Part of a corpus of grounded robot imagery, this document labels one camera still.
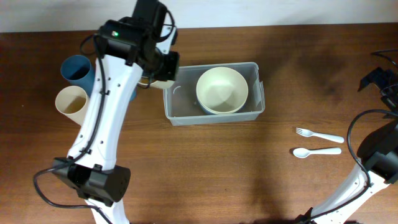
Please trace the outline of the blue bowl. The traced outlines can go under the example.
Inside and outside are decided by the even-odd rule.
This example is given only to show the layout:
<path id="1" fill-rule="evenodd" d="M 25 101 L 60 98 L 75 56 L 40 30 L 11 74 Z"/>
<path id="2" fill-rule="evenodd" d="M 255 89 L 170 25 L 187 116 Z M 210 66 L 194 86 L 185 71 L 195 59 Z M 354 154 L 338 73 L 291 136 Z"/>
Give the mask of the blue bowl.
<path id="1" fill-rule="evenodd" d="M 220 114 L 220 113 L 213 113 L 211 111 L 209 111 L 208 109 L 206 109 L 199 101 L 197 102 L 197 105 L 199 106 L 199 108 L 208 115 L 216 115 L 216 114 Z M 240 109 L 233 111 L 232 113 L 240 113 L 243 109 L 244 109 L 245 105 L 243 105 Z"/>

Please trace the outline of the cream bowl back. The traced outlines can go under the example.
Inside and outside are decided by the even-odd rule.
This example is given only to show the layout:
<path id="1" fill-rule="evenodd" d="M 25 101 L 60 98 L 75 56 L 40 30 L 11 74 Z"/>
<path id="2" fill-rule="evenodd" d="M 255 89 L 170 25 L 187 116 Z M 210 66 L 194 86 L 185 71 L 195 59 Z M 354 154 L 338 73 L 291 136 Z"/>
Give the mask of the cream bowl back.
<path id="1" fill-rule="evenodd" d="M 239 111 L 248 99 L 245 78 L 228 67 L 215 67 L 197 81 L 196 96 L 201 107 L 210 114 L 231 114 Z"/>

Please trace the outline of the cream cup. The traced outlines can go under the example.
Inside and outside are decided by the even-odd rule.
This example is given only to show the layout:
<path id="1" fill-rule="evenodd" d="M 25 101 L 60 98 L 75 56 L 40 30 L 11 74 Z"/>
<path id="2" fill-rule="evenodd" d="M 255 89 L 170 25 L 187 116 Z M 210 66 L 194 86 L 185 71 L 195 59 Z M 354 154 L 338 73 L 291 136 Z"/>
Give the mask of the cream cup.
<path id="1" fill-rule="evenodd" d="M 167 81 L 159 81 L 147 77 L 142 77 L 139 82 L 139 86 L 142 88 L 158 88 L 158 89 L 168 89 L 170 88 L 173 84 L 173 80 L 167 80 Z"/>
<path id="2" fill-rule="evenodd" d="M 62 89 L 55 99 L 56 109 L 78 125 L 82 125 L 90 102 L 86 91 L 79 86 Z"/>

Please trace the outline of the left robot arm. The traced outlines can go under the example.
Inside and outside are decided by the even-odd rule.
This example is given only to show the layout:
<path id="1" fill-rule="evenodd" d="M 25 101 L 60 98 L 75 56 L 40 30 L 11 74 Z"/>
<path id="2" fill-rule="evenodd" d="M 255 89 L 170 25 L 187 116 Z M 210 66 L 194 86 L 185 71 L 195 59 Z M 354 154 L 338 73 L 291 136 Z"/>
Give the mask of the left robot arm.
<path id="1" fill-rule="evenodd" d="M 96 223 L 127 223 L 123 197 L 131 172 L 116 163 L 119 134 L 141 78 L 175 80 L 179 55 L 171 12 L 159 1 L 138 0 L 134 12 L 109 20 L 93 37 L 96 73 L 88 111 L 66 157 L 52 173 L 76 190 Z"/>

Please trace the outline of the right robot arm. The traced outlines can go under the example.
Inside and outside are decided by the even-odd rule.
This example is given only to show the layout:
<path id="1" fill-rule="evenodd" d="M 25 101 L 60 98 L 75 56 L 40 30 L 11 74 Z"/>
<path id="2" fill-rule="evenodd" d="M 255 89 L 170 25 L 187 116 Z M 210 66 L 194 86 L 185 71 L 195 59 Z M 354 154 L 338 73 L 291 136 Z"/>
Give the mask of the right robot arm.
<path id="1" fill-rule="evenodd" d="M 367 110 L 355 116 L 346 134 L 355 166 L 346 180 L 323 203 L 296 218 L 295 223 L 349 223 L 349 217 L 377 192 L 397 182 L 397 74 L 377 67 L 360 80 L 358 90 L 376 85 L 387 110 Z M 354 152 L 351 134 L 356 122 L 371 113 L 391 122 L 367 135 Z"/>

